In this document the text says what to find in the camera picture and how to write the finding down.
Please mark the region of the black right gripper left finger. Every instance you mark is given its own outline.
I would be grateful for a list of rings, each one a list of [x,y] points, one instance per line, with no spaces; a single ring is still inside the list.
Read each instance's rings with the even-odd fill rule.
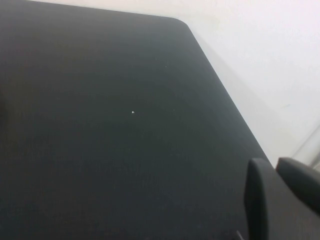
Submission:
[[[244,205],[251,240],[318,240],[320,217],[276,211],[276,167],[263,159],[248,163]]]

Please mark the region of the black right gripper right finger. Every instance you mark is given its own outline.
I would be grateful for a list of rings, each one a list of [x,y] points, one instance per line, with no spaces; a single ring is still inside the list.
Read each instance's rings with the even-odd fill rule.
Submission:
[[[289,157],[278,159],[275,168],[276,211],[286,217],[320,217],[320,174]]]

